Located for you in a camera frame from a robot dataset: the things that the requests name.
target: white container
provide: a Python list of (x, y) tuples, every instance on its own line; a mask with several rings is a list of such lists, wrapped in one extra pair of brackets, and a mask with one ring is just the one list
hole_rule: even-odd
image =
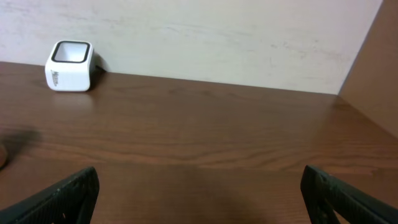
[(95, 69), (94, 47), (88, 42), (62, 40), (54, 45), (47, 63), (47, 85), (55, 91), (86, 91)]

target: brown round object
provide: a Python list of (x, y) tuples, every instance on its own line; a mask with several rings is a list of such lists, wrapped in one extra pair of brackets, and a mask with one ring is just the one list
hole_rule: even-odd
[(2, 168), (7, 162), (7, 150), (6, 148), (0, 144), (0, 168)]

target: square opening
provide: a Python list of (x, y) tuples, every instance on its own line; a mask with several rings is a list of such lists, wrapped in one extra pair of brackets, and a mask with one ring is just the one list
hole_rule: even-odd
[(54, 62), (82, 63), (87, 59), (90, 46), (86, 42), (61, 41), (57, 44), (52, 60)]

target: brown panel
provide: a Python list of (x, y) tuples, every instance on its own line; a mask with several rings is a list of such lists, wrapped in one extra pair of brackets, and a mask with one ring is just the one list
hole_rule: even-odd
[(398, 137), (398, 1), (384, 0), (340, 96)]
[(0, 138), (0, 209), (95, 166), (93, 223), (308, 223), (306, 164), (398, 206), (398, 140), (333, 95), (0, 63)]

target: white box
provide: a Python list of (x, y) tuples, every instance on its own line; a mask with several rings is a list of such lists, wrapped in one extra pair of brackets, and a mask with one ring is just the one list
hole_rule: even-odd
[(95, 69), (94, 47), (89, 42), (61, 40), (54, 45), (47, 63), (47, 85), (55, 91), (86, 91)]

